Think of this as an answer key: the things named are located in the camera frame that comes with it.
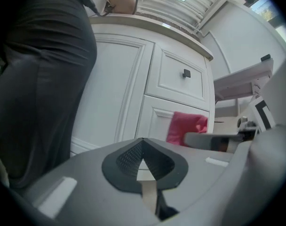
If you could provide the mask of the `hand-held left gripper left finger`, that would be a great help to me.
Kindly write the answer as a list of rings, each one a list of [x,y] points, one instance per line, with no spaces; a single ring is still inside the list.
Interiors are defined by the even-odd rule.
[[[39,226],[151,226],[157,217],[140,194],[122,192],[103,175],[105,157],[137,139],[115,143],[73,156],[32,184],[17,204]]]

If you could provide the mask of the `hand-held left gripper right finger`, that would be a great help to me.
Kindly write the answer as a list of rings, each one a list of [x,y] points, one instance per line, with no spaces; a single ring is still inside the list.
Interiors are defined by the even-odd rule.
[[[234,153],[152,143],[182,156],[188,171],[181,183],[162,191],[159,215],[150,226],[241,226],[265,208],[270,190],[270,146],[260,138],[238,145]]]

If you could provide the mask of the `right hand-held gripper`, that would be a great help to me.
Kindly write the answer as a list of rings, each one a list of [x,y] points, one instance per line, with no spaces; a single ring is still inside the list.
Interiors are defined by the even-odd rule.
[[[273,116],[262,97],[252,100],[237,117],[238,132],[262,133],[275,127]],[[240,135],[188,132],[184,143],[191,148],[227,152],[229,142],[240,142]]]

